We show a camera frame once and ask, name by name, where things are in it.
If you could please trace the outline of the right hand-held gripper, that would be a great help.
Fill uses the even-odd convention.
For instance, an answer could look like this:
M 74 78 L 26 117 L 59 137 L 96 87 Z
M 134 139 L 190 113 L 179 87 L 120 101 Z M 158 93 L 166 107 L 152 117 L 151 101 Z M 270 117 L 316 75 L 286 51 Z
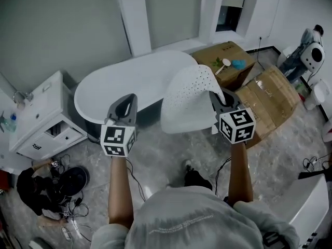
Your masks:
M 210 92 L 210 100 L 217 123 L 214 126 L 231 143 L 246 142 L 253 138 L 256 119 L 254 113 L 245 107 L 238 95 L 225 88 L 221 88 L 224 100 L 217 93 Z

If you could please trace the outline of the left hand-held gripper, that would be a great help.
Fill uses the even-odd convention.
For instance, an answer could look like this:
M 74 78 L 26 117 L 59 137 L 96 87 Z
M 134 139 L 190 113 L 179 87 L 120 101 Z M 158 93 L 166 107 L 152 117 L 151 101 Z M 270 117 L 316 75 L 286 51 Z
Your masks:
M 100 144 L 107 156 L 127 157 L 136 142 L 137 96 L 125 95 L 114 102 L 101 126 Z

